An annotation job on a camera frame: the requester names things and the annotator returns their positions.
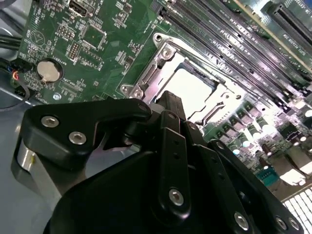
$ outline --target surface-mount component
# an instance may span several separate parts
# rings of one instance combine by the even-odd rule
[[[239,155],[240,150],[236,142],[233,142],[232,144],[229,145],[230,150],[233,152],[235,155]]]
[[[274,131],[274,127],[269,125],[262,117],[257,119],[257,123],[265,134],[270,134]]]
[[[254,120],[253,120],[253,118],[251,118],[248,114],[246,114],[244,111],[242,111],[242,110],[239,110],[238,112],[237,112],[237,116],[239,117],[239,119],[243,122],[243,123],[245,123],[245,124],[250,124],[250,123],[252,123]]]
[[[242,124],[236,117],[231,117],[230,122],[233,128],[235,128],[237,131],[241,131],[246,128],[246,126]]]
[[[286,141],[291,142],[294,146],[299,145],[300,141],[303,142],[307,139],[292,123],[289,123],[279,132]]]
[[[42,82],[56,82],[64,75],[62,65],[52,58],[41,60],[36,69]]]
[[[222,128],[223,131],[232,138],[238,134],[238,132],[234,128],[232,128],[229,124],[224,124]]]
[[[217,138],[219,138],[219,140],[221,140],[223,143],[228,143],[231,139],[225,135],[223,132],[218,132],[216,134]]]
[[[250,146],[251,143],[244,133],[241,133],[238,138],[239,138],[240,142],[242,143],[243,147],[249,147]]]
[[[245,105],[245,109],[253,117],[260,117],[261,116],[261,112],[257,108],[252,106],[250,103],[247,103]]]
[[[250,132],[254,140],[258,140],[261,138],[261,133],[256,129],[253,124],[248,126],[248,131]]]
[[[272,155],[272,151],[271,151],[271,149],[268,147],[267,144],[262,144],[262,145],[261,145],[261,149],[262,149],[262,151],[266,154],[266,156],[271,156],[271,155]]]

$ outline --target port connector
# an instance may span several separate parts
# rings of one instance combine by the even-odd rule
[[[83,4],[78,1],[70,0],[68,2],[68,7],[71,11],[75,12],[81,17],[86,17],[88,14],[88,10],[84,8]]]

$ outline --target screw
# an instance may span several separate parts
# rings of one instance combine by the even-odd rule
[[[122,91],[127,93],[129,91],[128,87],[127,86],[122,86],[121,87]]]
[[[141,98],[141,97],[143,96],[142,91],[139,90],[139,89],[135,90],[134,96],[135,96],[136,98]]]
[[[53,116],[45,116],[41,119],[41,123],[44,127],[55,128],[59,125],[59,120]]]
[[[84,143],[86,143],[87,137],[83,133],[72,132],[69,135],[69,140],[71,141],[71,143],[73,143],[75,145],[83,145]]]
[[[217,145],[221,150],[224,150],[224,147],[223,147],[223,145],[222,145],[220,142],[217,142],[216,145]]]
[[[244,216],[241,215],[239,212],[235,212],[234,218],[236,223],[241,227],[241,229],[247,231],[249,229],[249,224]]]
[[[54,99],[54,100],[57,100],[57,101],[58,101],[58,100],[61,100],[61,98],[62,98],[62,95],[61,95],[61,94],[59,94],[59,93],[54,93],[54,94],[53,94],[53,99]]]
[[[183,195],[176,189],[169,191],[169,198],[176,206],[182,206],[184,203]]]
[[[286,223],[280,217],[276,217],[276,221],[282,229],[287,230]]]
[[[294,221],[293,218],[289,218],[288,220],[289,220],[289,222],[291,223],[291,226],[292,226],[293,228],[295,228],[297,231],[300,229],[298,223],[297,223],[296,221]]]
[[[169,48],[164,48],[161,54],[165,59],[170,59],[172,57],[172,51]]]

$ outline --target mounting hole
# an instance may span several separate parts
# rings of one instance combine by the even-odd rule
[[[174,153],[174,157],[176,160],[180,160],[180,156],[177,153]]]
[[[212,157],[211,160],[212,160],[212,162],[214,162],[215,164],[218,163],[218,161],[217,161],[214,157]]]
[[[161,42],[161,40],[162,40],[161,35],[157,35],[156,38],[155,38],[155,40],[156,40],[157,42]]]
[[[225,180],[223,174],[219,173],[218,175],[219,175],[219,178],[220,178],[220,179]]]

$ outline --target motherboard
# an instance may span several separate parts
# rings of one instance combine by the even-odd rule
[[[168,90],[271,185],[285,174],[272,157],[312,155],[311,15],[301,0],[35,1],[19,49],[34,69],[20,77],[44,104]]]

